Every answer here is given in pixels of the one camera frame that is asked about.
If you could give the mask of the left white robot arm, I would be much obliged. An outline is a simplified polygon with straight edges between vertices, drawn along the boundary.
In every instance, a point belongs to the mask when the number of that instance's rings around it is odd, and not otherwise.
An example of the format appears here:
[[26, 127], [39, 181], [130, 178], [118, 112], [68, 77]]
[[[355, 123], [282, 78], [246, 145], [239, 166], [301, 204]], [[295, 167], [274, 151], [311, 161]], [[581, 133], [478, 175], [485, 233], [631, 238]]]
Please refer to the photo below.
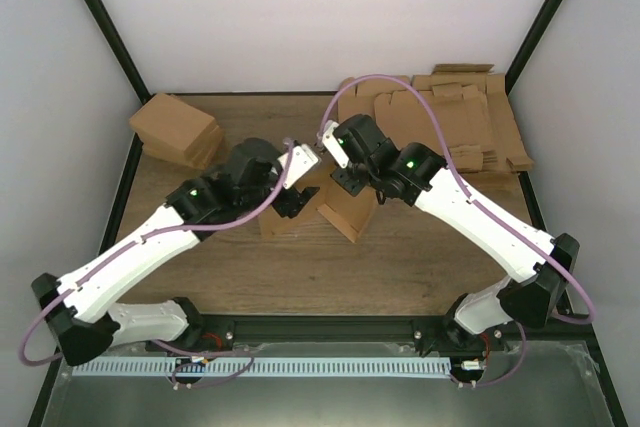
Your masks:
[[238, 227], [268, 207], [297, 216], [314, 196], [295, 183], [320, 162], [306, 144], [286, 152], [247, 138], [225, 163], [183, 182], [136, 230], [93, 261], [64, 276], [43, 274], [32, 290], [62, 357], [85, 364], [122, 344], [160, 341], [187, 352], [204, 339], [204, 320], [186, 297], [159, 304], [122, 304], [120, 298], [163, 264], [213, 233]]

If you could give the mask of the cardboard box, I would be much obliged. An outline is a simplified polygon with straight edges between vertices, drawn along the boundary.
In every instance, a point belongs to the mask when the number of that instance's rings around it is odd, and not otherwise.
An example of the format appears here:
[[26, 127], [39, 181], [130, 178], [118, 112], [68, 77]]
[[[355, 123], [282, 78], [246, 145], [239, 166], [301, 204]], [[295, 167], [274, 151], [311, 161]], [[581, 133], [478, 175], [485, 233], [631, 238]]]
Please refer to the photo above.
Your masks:
[[377, 209], [376, 194], [367, 187], [356, 197], [350, 196], [331, 178], [334, 169], [331, 163], [324, 163], [295, 184], [298, 190], [319, 188], [295, 218], [282, 218], [273, 208], [261, 213], [258, 216], [261, 237], [268, 239], [284, 234], [311, 221], [318, 213], [349, 241], [356, 243]]

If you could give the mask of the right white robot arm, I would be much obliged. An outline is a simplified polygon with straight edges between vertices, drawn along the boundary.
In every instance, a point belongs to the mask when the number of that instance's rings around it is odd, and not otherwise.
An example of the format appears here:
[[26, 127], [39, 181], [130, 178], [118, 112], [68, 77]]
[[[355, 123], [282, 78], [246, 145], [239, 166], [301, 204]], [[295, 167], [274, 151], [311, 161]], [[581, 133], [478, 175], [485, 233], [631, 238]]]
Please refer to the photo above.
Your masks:
[[337, 163], [332, 177], [349, 195], [369, 187], [379, 204], [398, 199], [443, 221], [505, 271], [503, 280], [461, 295], [443, 323], [447, 343], [472, 346], [487, 329], [515, 321], [541, 329], [566, 289], [579, 243], [526, 224], [457, 176], [445, 158], [420, 143], [398, 149], [368, 115], [328, 121], [322, 146]]

